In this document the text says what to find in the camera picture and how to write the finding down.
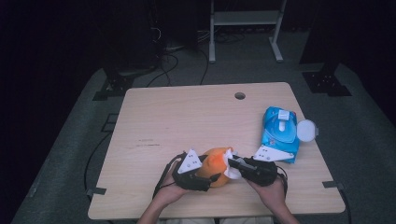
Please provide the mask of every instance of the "person's left hand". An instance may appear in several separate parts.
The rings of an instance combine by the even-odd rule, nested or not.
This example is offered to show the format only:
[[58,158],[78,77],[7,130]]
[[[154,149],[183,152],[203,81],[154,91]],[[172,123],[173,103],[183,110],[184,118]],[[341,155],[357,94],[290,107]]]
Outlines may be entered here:
[[162,187],[158,191],[158,193],[154,197],[154,201],[158,201],[158,203],[162,203],[163,205],[168,205],[170,203],[174,203],[179,200],[184,194],[190,192],[190,190],[183,189],[176,185],[175,179],[172,177],[172,173],[175,170],[178,161],[176,161],[171,169],[169,169],[168,174],[166,174],[165,179],[163,180]]

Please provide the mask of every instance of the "cable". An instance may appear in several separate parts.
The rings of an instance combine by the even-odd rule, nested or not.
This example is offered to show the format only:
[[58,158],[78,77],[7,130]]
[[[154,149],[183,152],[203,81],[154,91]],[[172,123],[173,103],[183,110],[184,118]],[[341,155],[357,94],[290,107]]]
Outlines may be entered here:
[[288,179],[288,174],[286,173],[286,171],[282,167],[277,166],[276,168],[281,169],[283,171],[283,174],[285,174],[286,179]]
[[167,184],[167,185],[162,185],[162,186],[160,186],[160,189],[163,189],[165,187],[169,187],[169,186],[171,186],[173,184],[176,184],[176,182],[173,182],[173,183],[170,183],[170,184]]
[[184,48],[186,48],[186,47],[185,47],[185,46],[177,46],[177,47],[172,47],[172,48],[166,48],[166,49],[165,49],[166,52],[165,52],[164,54],[173,53],[173,52],[182,50],[182,49],[184,49]]
[[198,31],[198,43],[202,43],[210,37],[210,32],[208,30]]
[[204,78],[205,78],[205,76],[206,76],[207,68],[209,67],[209,59],[207,58],[206,54],[205,54],[201,49],[200,49],[200,51],[204,54],[205,60],[206,60],[205,72],[204,72],[204,75],[202,76],[201,81],[200,81],[200,83],[199,83],[200,85],[202,85],[202,83],[204,82]]
[[173,57],[173,58],[176,60],[175,65],[174,65],[173,67],[171,67],[171,68],[170,68],[169,70],[167,70],[167,71],[163,70],[163,73],[159,74],[159,75],[156,76],[154,79],[152,79],[152,80],[148,83],[148,85],[146,86],[146,88],[149,87],[149,85],[151,85],[151,83],[154,82],[155,79],[157,79],[157,78],[159,78],[159,77],[161,77],[161,76],[163,76],[163,75],[166,75],[166,76],[168,77],[168,85],[170,85],[170,77],[168,76],[167,73],[170,72],[170,71],[172,71],[172,70],[174,70],[174,69],[177,67],[177,65],[178,65],[178,58],[177,58],[176,56],[172,55],[172,54],[164,54],[164,55]]
[[237,35],[229,35],[226,33],[218,33],[215,36],[215,41],[218,44],[231,45],[245,39],[244,34],[241,33],[240,35],[241,37],[238,37]]
[[342,189],[338,190],[341,194],[341,198],[343,198],[344,203],[346,204],[346,212],[347,212],[347,221],[349,224],[352,224],[352,214],[350,212],[349,202],[347,200],[347,196]]
[[152,194],[152,198],[155,197],[155,195],[158,193],[158,191],[161,189],[163,181],[165,180],[166,175],[169,172],[169,169],[171,168],[172,164],[177,160],[181,159],[183,157],[183,154],[178,154],[175,156],[171,161],[169,161],[168,164],[166,164],[165,169],[163,169],[163,174],[160,177],[160,180],[158,181],[157,185],[155,186],[154,192]]
[[157,31],[158,31],[158,37],[157,37],[157,39],[156,39],[156,40],[153,40],[154,42],[157,43],[157,41],[159,41],[159,40],[161,39],[161,35],[162,35],[161,30],[158,29],[157,27],[151,27],[151,30],[157,30]]
[[[91,159],[93,157],[93,154],[95,154],[96,150],[99,148],[100,145],[102,145],[102,143],[108,138],[109,135],[111,135],[113,132],[109,132],[105,135],[105,137],[102,138],[102,140],[98,143],[98,145],[96,145],[96,147],[93,149],[93,152],[91,153],[91,156],[88,158],[87,164],[85,165],[85,169],[84,169],[84,189],[85,191],[88,190],[88,184],[87,184],[87,173],[88,173],[88,166],[91,163]],[[88,200],[90,200],[90,202],[92,201],[92,198],[87,195]]]

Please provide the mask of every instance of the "floor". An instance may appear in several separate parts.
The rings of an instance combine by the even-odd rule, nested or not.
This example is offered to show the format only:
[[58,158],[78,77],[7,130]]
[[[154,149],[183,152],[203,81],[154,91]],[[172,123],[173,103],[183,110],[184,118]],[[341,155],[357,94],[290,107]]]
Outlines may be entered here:
[[[233,44],[217,44],[217,61],[207,63],[208,44],[163,56],[163,69],[138,77],[133,88],[232,83],[288,82],[304,112],[319,127],[317,143],[333,179],[345,187],[353,223],[392,223],[396,219],[396,131],[361,85],[340,64],[335,75],[351,96],[312,93],[302,72],[321,64],[299,64],[308,32],[281,32],[284,57],[277,63],[268,43],[271,33],[239,35]],[[93,101],[106,82],[103,70],[92,74],[13,223],[106,223],[88,218],[87,189],[95,187],[110,136],[103,126],[116,121],[123,98]],[[301,223],[348,223],[347,211],[298,215]],[[112,223],[134,223],[112,220]]]

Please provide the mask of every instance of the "orange object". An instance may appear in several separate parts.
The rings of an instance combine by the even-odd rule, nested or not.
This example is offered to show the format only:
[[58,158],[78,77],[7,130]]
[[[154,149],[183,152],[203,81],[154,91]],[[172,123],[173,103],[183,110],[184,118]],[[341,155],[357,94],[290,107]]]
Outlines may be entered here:
[[221,187],[230,180],[230,178],[224,174],[227,165],[224,163],[223,159],[223,155],[228,149],[233,151],[232,147],[215,147],[204,153],[207,157],[204,159],[202,167],[198,170],[196,175],[209,178],[212,175],[221,173],[219,179],[210,185],[212,188]]

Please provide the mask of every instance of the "table top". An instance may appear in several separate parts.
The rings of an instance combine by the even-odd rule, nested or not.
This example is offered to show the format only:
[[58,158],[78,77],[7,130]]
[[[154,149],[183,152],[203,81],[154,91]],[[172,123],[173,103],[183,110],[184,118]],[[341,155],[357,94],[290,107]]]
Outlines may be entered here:
[[[89,217],[139,218],[149,205],[165,165],[194,148],[233,147],[254,155],[262,140],[262,117],[269,106],[303,112],[287,83],[251,83],[130,89],[126,92]],[[301,143],[294,164],[277,161],[289,176],[286,203],[293,214],[341,213],[337,188],[323,187],[332,176],[315,141]],[[269,216],[244,179],[208,192],[194,191],[166,207],[161,217]]]

